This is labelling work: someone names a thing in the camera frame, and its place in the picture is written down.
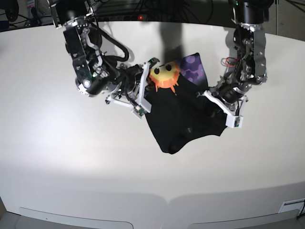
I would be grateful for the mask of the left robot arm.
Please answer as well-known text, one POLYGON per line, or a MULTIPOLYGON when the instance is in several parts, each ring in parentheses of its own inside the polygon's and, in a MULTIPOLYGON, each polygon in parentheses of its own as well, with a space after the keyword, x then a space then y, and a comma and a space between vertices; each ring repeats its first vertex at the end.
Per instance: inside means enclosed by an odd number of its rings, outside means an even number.
POLYGON ((269 20, 272 0, 231 0, 236 29, 233 35, 237 59, 231 71, 208 89, 230 111, 240 114, 242 99, 254 85, 267 80, 263 23, 269 20))

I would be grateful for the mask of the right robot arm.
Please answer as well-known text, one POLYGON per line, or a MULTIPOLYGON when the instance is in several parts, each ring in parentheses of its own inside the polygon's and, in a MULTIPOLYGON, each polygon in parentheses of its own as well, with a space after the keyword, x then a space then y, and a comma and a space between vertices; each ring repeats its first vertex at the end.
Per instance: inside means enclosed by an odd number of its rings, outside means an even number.
POLYGON ((77 90, 88 97, 105 94, 107 104, 128 107, 138 117, 150 113, 152 105, 145 93, 150 69, 159 60, 126 65, 128 49, 99 27, 88 0, 50 0, 48 5, 54 26, 64 28, 77 90))

